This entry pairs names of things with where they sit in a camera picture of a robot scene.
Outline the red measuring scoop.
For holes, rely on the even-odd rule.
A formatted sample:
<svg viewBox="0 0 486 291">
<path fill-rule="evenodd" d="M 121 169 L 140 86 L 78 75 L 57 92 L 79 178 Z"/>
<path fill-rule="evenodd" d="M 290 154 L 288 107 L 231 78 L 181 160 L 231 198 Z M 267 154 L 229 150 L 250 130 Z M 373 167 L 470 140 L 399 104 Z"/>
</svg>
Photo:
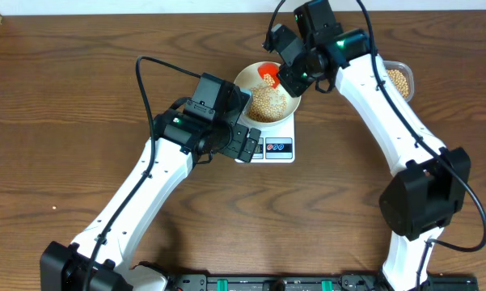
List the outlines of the red measuring scoop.
<svg viewBox="0 0 486 291">
<path fill-rule="evenodd" d="M 278 78 L 279 66 L 275 63 L 264 62 L 258 67 L 257 71 L 266 85 L 273 89 L 280 85 L 280 79 Z"/>
</svg>

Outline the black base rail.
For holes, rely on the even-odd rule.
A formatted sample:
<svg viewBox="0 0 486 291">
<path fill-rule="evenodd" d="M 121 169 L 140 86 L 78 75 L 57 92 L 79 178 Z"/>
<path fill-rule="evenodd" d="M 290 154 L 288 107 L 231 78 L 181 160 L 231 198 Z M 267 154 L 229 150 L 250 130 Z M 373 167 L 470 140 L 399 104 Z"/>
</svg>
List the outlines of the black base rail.
<svg viewBox="0 0 486 291">
<path fill-rule="evenodd" d="M 236 276 L 207 272 L 169 273 L 142 262 L 125 280 L 134 290 L 154 291 L 387 291 L 393 288 L 383 276 L 347 273 L 336 276 Z"/>
</svg>

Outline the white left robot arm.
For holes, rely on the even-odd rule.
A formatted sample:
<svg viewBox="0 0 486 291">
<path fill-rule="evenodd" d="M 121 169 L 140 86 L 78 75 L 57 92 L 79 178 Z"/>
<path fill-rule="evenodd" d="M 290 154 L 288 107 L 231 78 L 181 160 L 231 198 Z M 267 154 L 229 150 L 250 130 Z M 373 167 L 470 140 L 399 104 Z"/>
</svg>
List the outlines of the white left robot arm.
<svg viewBox="0 0 486 291">
<path fill-rule="evenodd" d="M 164 290 L 166 275 L 132 265 L 138 244 L 203 156 L 251 161 L 260 131 L 239 123 L 251 103 L 249 90 L 202 74 L 193 96 L 177 99 L 153 119 L 153 137 L 98 217 L 69 246 L 51 242 L 45 249 L 41 289 Z"/>
</svg>

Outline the clear plastic container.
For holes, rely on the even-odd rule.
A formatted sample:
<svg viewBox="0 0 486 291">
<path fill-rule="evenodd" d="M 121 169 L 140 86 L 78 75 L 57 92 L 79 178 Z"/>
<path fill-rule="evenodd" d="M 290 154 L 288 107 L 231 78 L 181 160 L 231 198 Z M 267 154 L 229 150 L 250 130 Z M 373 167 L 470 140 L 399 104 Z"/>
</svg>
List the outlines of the clear plastic container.
<svg viewBox="0 0 486 291">
<path fill-rule="evenodd" d="M 408 86 L 410 90 L 410 94 L 407 99 L 404 99 L 406 102 L 410 102 L 415 94 L 415 83 L 413 73 L 409 66 L 405 65 L 402 62 L 398 61 L 384 61 L 383 62 L 386 70 L 400 70 L 403 75 L 408 79 Z"/>
</svg>

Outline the soybeans in bowl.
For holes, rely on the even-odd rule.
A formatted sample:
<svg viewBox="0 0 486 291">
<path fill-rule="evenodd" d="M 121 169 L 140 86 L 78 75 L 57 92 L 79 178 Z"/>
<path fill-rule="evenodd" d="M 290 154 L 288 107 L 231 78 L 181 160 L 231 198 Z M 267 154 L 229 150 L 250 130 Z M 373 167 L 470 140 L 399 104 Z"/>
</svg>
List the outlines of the soybeans in bowl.
<svg viewBox="0 0 486 291">
<path fill-rule="evenodd" d="M 253 101 L 248 116 L 252 120 L 271 123 L 284 117 L 287 108 L 285 95 L 267 85 L 255 86 L 250 91 Z"/>
</svg>

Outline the yellow soybeans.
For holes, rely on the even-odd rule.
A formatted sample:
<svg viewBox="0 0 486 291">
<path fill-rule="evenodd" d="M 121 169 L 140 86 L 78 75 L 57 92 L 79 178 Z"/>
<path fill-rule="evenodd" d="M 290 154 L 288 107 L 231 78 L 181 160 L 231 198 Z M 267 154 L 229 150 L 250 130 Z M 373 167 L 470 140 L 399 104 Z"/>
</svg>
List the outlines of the yellow soybeans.
<svg viewBox="0 0 486 291">
<path fill-rule="evenodd" d="M 387 72 L 397 91 L 407 99 L 410 94 L 408 79 L 400 70 L 388 70 Z"/>
</svg>

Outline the beige bowl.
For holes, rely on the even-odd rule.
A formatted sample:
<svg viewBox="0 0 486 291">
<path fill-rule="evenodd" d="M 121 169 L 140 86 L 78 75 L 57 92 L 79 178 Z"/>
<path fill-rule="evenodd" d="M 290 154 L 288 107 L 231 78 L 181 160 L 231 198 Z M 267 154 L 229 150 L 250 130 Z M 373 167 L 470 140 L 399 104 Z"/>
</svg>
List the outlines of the beige bowl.
<svg viewBox="0 0 486 291">
<path fill-rule="evenodd" d="M 252 65 L 247 66 L 244 68 L 235 78 L 235 85 L 248 89 L 250 90 L 251 88 L 259 85 L 266 85 L 262 78 L 258 74 L 258 67 L 263 64 L 264 62 L 271 62 L 271 61 L 261 61 L 254 63 Z M 282 118 L 284 120 L 286 117 L 288 117 L 290 114 L 294 114 L 294 112 L 297 110 L 301 97 L 297 98 L 292 98 L 286 91 L 285 89 L 281 86 L 281 84 L 276 88 L 281 94 L 286 96 L 287 99 L 287 108 L 285 110 L 285 115 Z"/>
</svg>

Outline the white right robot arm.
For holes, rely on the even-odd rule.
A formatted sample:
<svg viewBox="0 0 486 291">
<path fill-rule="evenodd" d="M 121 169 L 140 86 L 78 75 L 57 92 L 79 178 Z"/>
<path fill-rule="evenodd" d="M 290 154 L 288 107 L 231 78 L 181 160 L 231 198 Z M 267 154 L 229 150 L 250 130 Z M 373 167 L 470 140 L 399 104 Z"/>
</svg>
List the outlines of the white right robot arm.
<svg viewBox="0 0 486 291">
<path fill-rule="evenodd" d="M 389 79 L 371 27 L 345 31 L 328 2 L 295 12 L 296 32 L 271 23 L 264 47 L 280 55 L 280 84 L 293 97 L 328 81 L 355 108 L 392 174 L 379 199 L 391 228 L 377 284 L 384 290 L 470 290 L 467 277 L 430 276 L 429 258 L 443 230 L 463 207 L 471 160 L 450 150 L 418 119 Z"/>
</svg>

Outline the white digital kitchen scale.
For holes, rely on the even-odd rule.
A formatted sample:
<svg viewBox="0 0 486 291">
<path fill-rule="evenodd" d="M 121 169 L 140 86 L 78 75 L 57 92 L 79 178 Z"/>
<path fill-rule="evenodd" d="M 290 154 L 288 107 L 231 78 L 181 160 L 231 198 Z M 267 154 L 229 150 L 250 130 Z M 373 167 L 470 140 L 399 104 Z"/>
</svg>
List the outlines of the white digital kitchen scale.
<svg viewBox="0 0 486 291">
<path fill-rule="evenodd" d="M 295 160 L 294 114 L 270 123 L 242 116 L 239 122 L 261 131 L 251 163 L 292 163 Z"/>
</svg>

